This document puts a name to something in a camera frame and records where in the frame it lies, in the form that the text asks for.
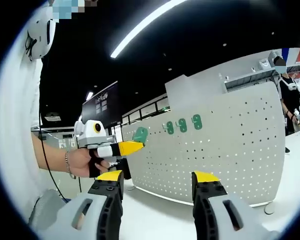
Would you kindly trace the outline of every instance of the white shirt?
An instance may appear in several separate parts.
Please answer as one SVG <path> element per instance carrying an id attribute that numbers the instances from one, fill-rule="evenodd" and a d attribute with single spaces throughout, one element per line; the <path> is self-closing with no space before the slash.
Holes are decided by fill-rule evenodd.
<path id="1" fill-rule="evenodd" d="M 0 67 L 0 178 L 15 208 L 28 222 L 46 189 L 31 138 L 39 125 L 41 59 L 30 61 L 25 51 L 26 27 Z"/>

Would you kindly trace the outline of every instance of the white device on shelf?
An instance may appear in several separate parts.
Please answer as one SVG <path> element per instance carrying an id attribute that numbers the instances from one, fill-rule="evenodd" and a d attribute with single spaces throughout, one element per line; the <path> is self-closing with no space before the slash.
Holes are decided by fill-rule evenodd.
<path id="1" fill-rule="evenodd" d="M 296 84 L 296 88 L 299 90 L 300 92 L 300 78 L 294 79 L 295 84 Z"/>
<path id="2" fill-rule="evenodd" d="M 259 68 L 259 70 L 271 69 L 271 65 L 269 63 L 269 60 L 267 58 L 259 60 L 258 61 L 258 68 Z"/>

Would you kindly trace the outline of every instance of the display screen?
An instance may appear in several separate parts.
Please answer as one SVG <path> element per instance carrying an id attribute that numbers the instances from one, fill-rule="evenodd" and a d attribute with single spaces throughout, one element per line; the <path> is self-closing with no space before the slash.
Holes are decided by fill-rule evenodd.
<path id="1" fill-rule="evenodd" d="M 115 82 L 94 95 L 82 105 L 82 122 L 101 121 L 104 128 L 121 122 L 118 82 Z"/>

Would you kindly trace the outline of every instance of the hand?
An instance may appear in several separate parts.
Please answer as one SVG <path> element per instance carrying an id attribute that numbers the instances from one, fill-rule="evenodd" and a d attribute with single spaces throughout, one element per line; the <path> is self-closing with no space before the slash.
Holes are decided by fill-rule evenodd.
<path id="1" fill-rule="evenodd" d="M 291 120 L 293 123 L 298 124 L 298 120 L 295 115 L 292 116 Z"/>
<path id="2" fill-rule="evenodd" d="M 78 177 L 89 177 L 89 166 L 91 157 L 89 155 L 89 149 L 87 148 L 78 148 L 72 150 L 68 153 L 68 162 L 70 171 L 73 175 Z M 108 172 L 109 163 L 106 160 L 102 160 L 100 165 L 95 164 L 95 167 L 100 170 L 100 174 Z"/>

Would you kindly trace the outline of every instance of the perforated panel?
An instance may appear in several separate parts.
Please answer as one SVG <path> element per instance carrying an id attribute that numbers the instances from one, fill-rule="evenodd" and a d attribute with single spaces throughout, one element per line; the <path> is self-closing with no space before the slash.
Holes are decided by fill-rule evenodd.
<path id="1" fill-rule="evenodd" d="M 197 114 L 201 129 L 192 123 Z M 179 119 L 185 120 L 186 132 L 176 126 Z M 163 128 L 169 121 L 173 134 Z M 124 126 L 123 139 L 131 140 L 138 127 L 148 129 L 148 138 L 144 149 L 128 156 L 136 186 L 191 203 L 191 172 L 198 170 L 213 173 L 228 193 L 249 204 L 275 198 L 284 163 L 285 130 L 272 82 Z"/>

